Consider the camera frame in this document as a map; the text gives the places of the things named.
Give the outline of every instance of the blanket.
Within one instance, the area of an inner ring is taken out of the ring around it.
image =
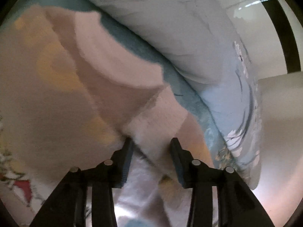
[[[212,166],[195,118],[175,100],[161,67],[118,44],[100,14],[32,6],[0,37],[1,179],[22,189],[37,212],[72,166],[95,167],[138,146],[125,187],[114,192],[118,218],[185,226],[190,190],[178,184],[168,153],[172,137]]]

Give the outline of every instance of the fabric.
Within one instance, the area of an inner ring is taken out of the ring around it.
[[[36,212],[69,168],[95,167],[130,135],[141,152],[126,187],[114,195],[116,205],[129,207],[132,217],[153,212],[162,218],[150,217],[151,223],[179,226],[173,219],[183,215],[186,223],[189,209],[165,198],[181,187],[168,145],[177,135],[194,158],[213,166],[203,132],[163,82],[161,67],[129,53],[99,20],[96,12],[33,6],[1,34],[4,152],[22,165],[14,177],[12,160],[5,162],[1,178],[22,189],[22,200]],[[33,188],[42,197],[33,197]]]
[[[2,183],[0,183],[0,198],[18,226],[25,227],[33,220],[33,212]]]
[[[19,0],[8,14],[6,21],[0,27],[0,30],[13,23],[26,8],[29,8],[33,4],[40,4],[42,6],[59,6],[76,11],[100,10],[88,0]],[[161,65],[164,80],[170,84],[176,100],[182,107],[195,116],[203,130],[205,141],[211,152],[214,166],[219,169],[225,168],[226,166],[232,166],[238,170],[239,168],[230,151],[227,149],[225,141],[218,131],[209,109],[201,101],[199,95],[175,70],[171,62],[169,62],[155,48],[151,47],[146,41],[125,26],[118,23],[108,14],[102,13],[100,23],[107,32],[128,51],[141,59]]]
[[[166,56],[210,109],[241,175],[259,181],[257,84],[241,39],[216,0],[90,0]]]

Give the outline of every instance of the pillow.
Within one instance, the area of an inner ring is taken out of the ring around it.
[[[257,85],[216,0],[90,0],[172,61],[210,109],[251,188],[258,184]]]

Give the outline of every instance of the metal screw head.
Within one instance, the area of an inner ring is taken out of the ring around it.
[[[234,172],[234,168],[232,168],[232,167],[227,167],[225,170],[226,170],[228,173],[233,173],[233,172]]]
[[[114,162],[111,159],[107,159],[106,161],[104,161],[104,165],[106,166],[111,166]]]
[[[69,171],[70,171],[71,173],[76,173],[78,170],[79,170],[79,168],[76,167],[76,166],[73,166],[72,168],[69,169]]]
[[[194,166],[199,166],[199,165],[201,165],[201,161],[198,160],[198,159],[194,159],[191,163],[192,163]]]

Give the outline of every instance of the white wall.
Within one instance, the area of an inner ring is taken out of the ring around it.
[[[254,190],[276,227],[303,198],[303,72],[261,79],[262,171]]]
[[[260,0],[217,0],[240,34],[255,65],[258,79],[287,73],[275,27]],[[303,69],[303,28],[284,0],[278,0],[293,29]]]

